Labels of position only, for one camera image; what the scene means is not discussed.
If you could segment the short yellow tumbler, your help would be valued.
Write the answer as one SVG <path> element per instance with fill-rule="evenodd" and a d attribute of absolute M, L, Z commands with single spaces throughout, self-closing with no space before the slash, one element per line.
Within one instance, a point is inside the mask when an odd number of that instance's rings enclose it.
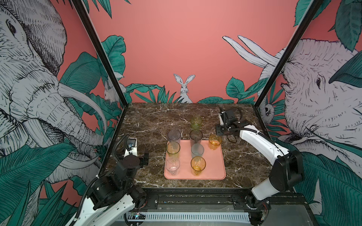
<path fill-rule="evenodd" d="M 210 135 L 208 141 L 209 148 L 211 150 L 216 150 L 221 145 L 222 138 L 220 136 L 217 136 L 216 134 L 212 134 Z"/>

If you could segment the short green tumbler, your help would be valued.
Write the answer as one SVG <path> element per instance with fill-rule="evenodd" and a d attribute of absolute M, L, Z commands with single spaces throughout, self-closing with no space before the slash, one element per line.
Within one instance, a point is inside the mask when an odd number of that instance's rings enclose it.
<path fill-rule="evenodd" d="M 190 124 L 192 130 L 200 130 L 202 126 L 202 118 L 200 116 L 193 116 Z"/>

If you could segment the tall dark grey tumbler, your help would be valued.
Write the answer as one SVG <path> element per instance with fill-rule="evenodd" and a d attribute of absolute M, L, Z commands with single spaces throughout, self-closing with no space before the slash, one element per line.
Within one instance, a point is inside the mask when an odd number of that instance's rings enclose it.
<path fill-rule="evenodd" d="M 193 146 L 195 144 L 200 144 L 203 138 L 203 133 L 201 130 L 192 130 L 189 133 L 189 137 L 190 137 L 190 144 L 191 146 Z"/>

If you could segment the teal frosted tumbler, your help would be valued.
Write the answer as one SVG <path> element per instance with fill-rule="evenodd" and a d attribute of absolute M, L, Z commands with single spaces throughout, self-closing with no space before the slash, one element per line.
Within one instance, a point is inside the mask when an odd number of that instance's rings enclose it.
<path fill-rule="evenodd" d="M 201 144 L 194 144 L 192 147 L 191 147 L 191 156 L 192 158 L 194 157 L 202 157 L 203 154 L 204 154 L 204 147 L 201 145 Z"/>

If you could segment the pink plastic tray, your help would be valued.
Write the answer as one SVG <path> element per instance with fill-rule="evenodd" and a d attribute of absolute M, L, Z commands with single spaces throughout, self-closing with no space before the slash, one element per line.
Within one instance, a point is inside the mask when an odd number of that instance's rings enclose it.
<path fill-rule="evenodd" d="M 203 158 L 206 161 L 206 168 L 200 175 L 196 176 L 191 168 L 191 143 L 190 140 L 181 140 L 181 150 L 179 154 L 180 167 L 175 175 L 168 170 L 164 170 L 166 179 L 181 180 L 223 180 L 226 177 L 225 165 L 222 155 L 221 146 L 213 150 L 210 148 L 208 140 L 202 140 L 201 145 L 204 147 Z"/>

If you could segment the tall light green tumbler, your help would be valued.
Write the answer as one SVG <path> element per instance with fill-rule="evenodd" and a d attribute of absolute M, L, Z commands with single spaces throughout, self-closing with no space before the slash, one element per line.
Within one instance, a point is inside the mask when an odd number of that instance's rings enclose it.
<path fill-rule="evenodd" d="M 166 146 L 166 153 L 168 157 L 179 158 L 181 146 L 178 142 L 168 142 Z"/>

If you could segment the tall yellow tumbler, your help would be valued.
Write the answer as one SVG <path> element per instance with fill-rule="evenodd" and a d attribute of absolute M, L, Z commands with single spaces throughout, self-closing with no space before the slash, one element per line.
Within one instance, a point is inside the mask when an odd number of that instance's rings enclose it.
<path fill-rule="evenodd" d="M 191 159 L 190 165 L 192 168 L 191 172 L 193 173 L 193 175 L 199 176 L 206 168 L 206 161 L 201 156 L 195 156 Z"/>

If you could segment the tall blue-grey clear tumbler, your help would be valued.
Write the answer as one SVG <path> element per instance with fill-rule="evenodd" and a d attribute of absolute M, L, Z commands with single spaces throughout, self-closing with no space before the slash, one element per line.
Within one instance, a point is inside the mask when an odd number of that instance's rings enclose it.
<path fill-rule="evenodd" d="M 167 134 L 168 142 L 177 142 L 180 144 L 181 133 L 177 129 L 172 129 Z"/>

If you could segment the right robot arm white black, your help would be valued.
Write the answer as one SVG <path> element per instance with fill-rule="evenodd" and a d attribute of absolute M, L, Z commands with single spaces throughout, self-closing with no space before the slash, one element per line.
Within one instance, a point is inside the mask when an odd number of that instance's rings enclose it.
<path fill-rule="evenodd" d="M 268 197 L 289 191 L 304 180 L 303 157 L 298 150 L 290 151 L 273 142 L 249 121 L 237 118 L 235 108 L 219 109 L 220 123 L 216 125 L 216 134 L 241 138 L 259 151 L 272 166 L 268 178 L 246 195 L 245 203 L 249 209 L 258 209 Z"/>

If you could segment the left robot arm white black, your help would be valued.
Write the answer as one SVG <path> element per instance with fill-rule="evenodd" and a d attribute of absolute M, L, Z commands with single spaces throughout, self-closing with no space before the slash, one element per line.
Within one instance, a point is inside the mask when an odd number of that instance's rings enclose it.
<path fill-rule="evenodd" d="M 115 168 L 91 182 L 67 226 L 110 226 L 127 212 L 146 206 L 146 192 L 134 184 L 134 178 L 138 169 L 148 165 L 149 151 L 142 157 L 135 153 L 133 150 L 121 159 L 112 154 Z"/>

